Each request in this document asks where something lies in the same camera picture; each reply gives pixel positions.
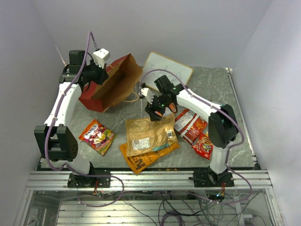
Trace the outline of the red brown paper bag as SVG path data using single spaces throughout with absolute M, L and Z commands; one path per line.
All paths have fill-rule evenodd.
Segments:
M 115 60 L 107 69 L 109 78 L 102 84 L 92 82 L 79 101 L 88 109 L 105 112 L 126 99 L 142 75 L 141 67 L 132 54 Z

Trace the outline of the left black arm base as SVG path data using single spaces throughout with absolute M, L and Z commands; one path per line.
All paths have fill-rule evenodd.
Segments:
M 68 188 L 109 188 L 110 177 L 85 177 L 71 173 L 67 182 Z

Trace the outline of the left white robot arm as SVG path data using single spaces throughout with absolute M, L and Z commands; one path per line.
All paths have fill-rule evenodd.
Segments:
M 105 61 L 109 51 L 98 49 L 86 62 L 84 50 L 71 50 L 69 64 L 59 78 L 59 91 L 53 109 L 42 126 L 36 126 L 34 135 L 43 159 L 55 171 L 69 168 L 74 174 L 80 174 L 79 181 L 85 187 L 91 187 L 96 175 L 91 172 L 91 163 L 78 153 L 78 142 L 69 129 L 71 117 L 77 100 L 85 86 L 92 82 L 103 84 L 108 79 Z

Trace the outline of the orange Kettle chips bag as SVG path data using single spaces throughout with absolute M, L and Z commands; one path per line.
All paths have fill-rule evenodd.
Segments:
M 119 149 L 130 169 L 135 173 L 139 174 L 141 171 L 146 169 L 148 166 L 153 164 L 159 158 L 171 153 L 173 150 L 180 148 L 178 143 L 174 143 L 169 147 L 166 147 L 159 151 L 148 152 L 137 156 L 127 157 L 127 144 L 122 144 Z

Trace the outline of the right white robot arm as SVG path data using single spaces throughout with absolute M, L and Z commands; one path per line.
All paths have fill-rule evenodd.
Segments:
M 224 174 L 228 171 L 227 149 L 239 132 L 233 108 L 229 104 L 218 105 L 198 96 L 182 82 L 174 85 L 166 75 L 156 79 L 155 85 L 161 93 L 160 96 L 154 95 L 144 84 L 139 91 L 148 101 L 145 111 L 151 121 L 161 120 L 167 107 L 176 111 L 179 105 L 193 111 L 207 122 L 208 136 L 213 144 L 207 180 L 210 185 L 218 186 L 224 181 Z

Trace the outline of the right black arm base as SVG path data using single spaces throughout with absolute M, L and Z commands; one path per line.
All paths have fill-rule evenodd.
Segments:
M 206 169 L 194 171 L 188 179 L 193 181 L 195 187 L 222 187 L 222 185 L 234 187 L 235 185 L 232 173 L 228 172 L 220 180 L 212 182 Z

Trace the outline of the red Doritos chips bag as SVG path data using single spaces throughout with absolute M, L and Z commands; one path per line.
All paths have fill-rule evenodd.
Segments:
M 206 127 L 207 122 L 189 109 L 185 109 L 175 118 L 174 130 L 190 146 L 193 145 Z

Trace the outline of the brown gold snack bag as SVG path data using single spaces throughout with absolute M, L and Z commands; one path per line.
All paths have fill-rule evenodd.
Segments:
M 178 142 L 171 113 L 160 121 L 149 118 L 126 121 L 127 157 L 159 151 Z

